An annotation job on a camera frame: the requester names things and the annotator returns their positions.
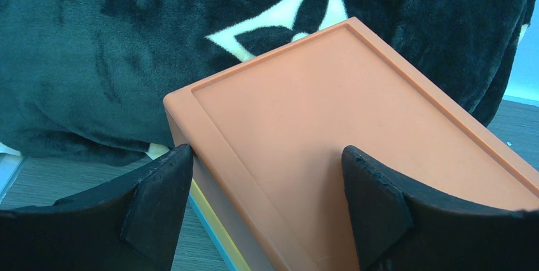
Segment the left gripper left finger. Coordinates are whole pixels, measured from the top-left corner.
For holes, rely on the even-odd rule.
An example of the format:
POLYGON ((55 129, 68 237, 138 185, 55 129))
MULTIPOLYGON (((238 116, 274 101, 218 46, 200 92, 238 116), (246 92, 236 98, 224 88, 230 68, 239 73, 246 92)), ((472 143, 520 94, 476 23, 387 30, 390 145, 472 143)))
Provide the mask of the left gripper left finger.
POLYGON ((182 144, 49 206, 1 211, 2 270, 170 270, 193 177, 182 144))

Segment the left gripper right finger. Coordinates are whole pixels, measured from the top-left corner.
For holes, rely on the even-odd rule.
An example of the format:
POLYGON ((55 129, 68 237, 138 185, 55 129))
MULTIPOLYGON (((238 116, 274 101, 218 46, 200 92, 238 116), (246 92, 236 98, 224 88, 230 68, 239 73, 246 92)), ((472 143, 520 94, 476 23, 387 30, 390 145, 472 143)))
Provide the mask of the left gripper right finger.
POLYGON ((351 145, 341 166, 361 270, 538 269, 538 211, 463 200, 351 145))

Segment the orange drawer organizer box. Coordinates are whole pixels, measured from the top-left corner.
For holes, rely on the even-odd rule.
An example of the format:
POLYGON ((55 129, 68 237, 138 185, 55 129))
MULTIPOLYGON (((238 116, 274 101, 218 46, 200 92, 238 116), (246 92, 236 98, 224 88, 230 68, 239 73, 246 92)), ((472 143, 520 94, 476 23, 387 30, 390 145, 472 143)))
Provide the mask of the orange drawer organizer box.
POLYGON ((169 93, 191 205, 230 270, 361 270, 341 155, 538 211, 538 171, 356 18, 169 93))

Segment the black floral plush pillow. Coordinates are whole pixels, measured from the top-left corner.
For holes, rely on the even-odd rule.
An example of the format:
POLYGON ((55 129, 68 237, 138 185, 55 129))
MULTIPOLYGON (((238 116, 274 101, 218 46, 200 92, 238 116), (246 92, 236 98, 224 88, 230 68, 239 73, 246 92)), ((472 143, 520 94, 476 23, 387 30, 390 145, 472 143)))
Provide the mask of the black floral plush pillow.
POLYGON ((167 93, 351 17, 489 125, 535 1, 1 0, 1 147, 157 157, 167 93))

